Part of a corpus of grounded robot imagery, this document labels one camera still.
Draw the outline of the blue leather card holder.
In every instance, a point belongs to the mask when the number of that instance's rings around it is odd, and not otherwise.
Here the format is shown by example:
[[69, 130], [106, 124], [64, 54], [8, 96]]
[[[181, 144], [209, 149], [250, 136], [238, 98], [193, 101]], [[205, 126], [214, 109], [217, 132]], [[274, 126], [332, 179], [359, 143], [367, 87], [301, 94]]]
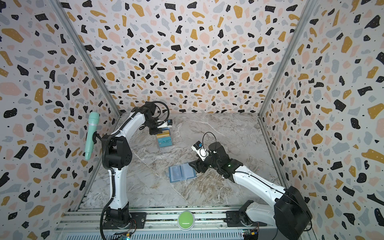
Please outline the blue leather card holder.
[[169, 179], [171, 183], [194, 179], [196, 177], [196, 171], [188, 163], [169, 167]]

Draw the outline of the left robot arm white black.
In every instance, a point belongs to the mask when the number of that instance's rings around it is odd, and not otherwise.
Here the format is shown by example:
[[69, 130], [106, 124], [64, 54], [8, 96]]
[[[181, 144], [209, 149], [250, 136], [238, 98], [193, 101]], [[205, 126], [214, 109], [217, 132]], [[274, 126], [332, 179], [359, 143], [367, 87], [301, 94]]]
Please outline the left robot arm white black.
[[133, 153], [129, 141], [134, 133], [149, 128], [150, 135], [161, 132], [161, 126], [168, 123], [170, 110], [164, 102], [146, 102], [131, 110], [128, 118], [110, 135], [102, 137], [102, 164], [109, 172], [110, 199], [101, 213], [100, 228], [107, 224], [123, 229], [131, 224], [127, 194], [128, 166]]

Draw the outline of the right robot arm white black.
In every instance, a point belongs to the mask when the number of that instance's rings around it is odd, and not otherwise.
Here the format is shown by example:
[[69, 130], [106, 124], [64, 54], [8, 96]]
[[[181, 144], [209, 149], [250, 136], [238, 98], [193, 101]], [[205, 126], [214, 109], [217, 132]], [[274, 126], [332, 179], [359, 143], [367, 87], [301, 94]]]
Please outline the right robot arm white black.
[[250, 227], [247, 239], [255, 239], [260, 233], [259, 224], [275, 226], [277, 233], [288, 240], [297, 240], [303, 232], [312, 228], [312, 214], [299, 190], [293, 186], [284, 188], [273, 184], [252, 172], [240, 161], [230, 158], [219, 142], [204, 148], [197, 141], [192, 146], [198, 160], [189, 165], [197, 173], [214, 169], [222, 178], [243, 186], [266, 202], [259, 205], [248, 200], [237, 211], [227, 211], [225, 223], [228, 227]]

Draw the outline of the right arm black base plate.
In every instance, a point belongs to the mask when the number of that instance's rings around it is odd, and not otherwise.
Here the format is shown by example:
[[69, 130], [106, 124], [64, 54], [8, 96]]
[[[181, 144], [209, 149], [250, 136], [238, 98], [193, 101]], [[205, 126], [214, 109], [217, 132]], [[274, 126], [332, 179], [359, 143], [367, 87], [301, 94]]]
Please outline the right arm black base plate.
[[263, 222], [253, 222], [246, 216], [245, 213], [240, 211], [226, 211], [224, 222], [228, 227], [266, 227], [267, 224]]

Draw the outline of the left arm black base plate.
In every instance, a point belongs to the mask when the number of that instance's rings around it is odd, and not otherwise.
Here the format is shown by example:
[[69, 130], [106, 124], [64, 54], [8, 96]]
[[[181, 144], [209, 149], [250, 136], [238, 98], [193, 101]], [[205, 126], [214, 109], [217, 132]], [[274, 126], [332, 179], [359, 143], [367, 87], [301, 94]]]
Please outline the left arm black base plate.
[[103, 230], [138, 230], [143, 229], [146, 223], [146, 212], [133, 212], [129, 213], [128, 217], [119, 219], [106, 218], [103, 223]]

